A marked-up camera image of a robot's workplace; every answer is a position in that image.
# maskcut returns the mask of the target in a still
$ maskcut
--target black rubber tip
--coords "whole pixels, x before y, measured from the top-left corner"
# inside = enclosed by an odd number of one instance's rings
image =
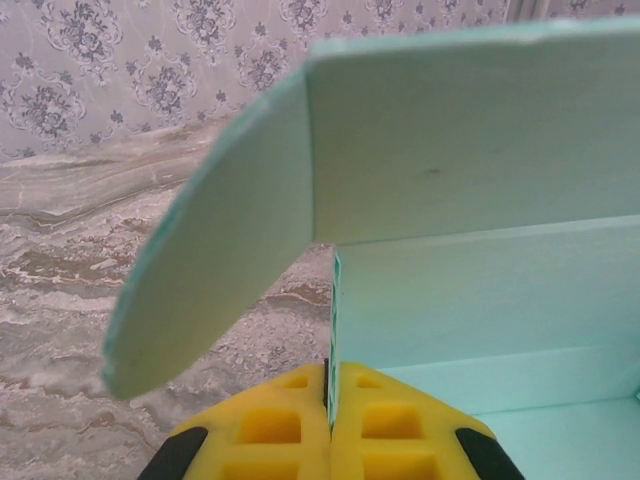
[[[456,437],[480,480],[525,480],[497,440],[471,428],[459,428]]]
[[[194,427],[169,437],[138,480],[182,480],[208,433],[204,427]]]
[[[324,390],[322,391],[322,404],[328,408],[329,403],[329,359],[324,359]]]

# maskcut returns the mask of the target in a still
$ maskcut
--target mint green cardboard box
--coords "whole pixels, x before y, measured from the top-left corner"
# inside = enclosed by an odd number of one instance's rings
[[[337,244],[336,365],[478,416],[528,479],[640,478],[640,19],[319,43],[216,142],[105,346],[129,398]]]

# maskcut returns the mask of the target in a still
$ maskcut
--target white wall with gray pattern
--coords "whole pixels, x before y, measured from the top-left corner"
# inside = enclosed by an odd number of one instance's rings
[[[318,37],[640,11],[541,1],[0,0],[0,162],[228,116]]]

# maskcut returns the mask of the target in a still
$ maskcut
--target beige marble tabletop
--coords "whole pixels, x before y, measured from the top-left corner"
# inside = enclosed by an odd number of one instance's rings
[[[188,371],[100,382],[118,289],[224,123],[0,164],[0,478],[135,479],[177,422],[328,352],[330,249],[306,251]]]

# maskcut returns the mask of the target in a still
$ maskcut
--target open box lid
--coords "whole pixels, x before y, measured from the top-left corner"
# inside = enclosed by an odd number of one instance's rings
[[[635,18],[318,44],[224,132],[141,252],[107,387],[130,398],[178,375],[312,241],[640,213],[638,51]]]

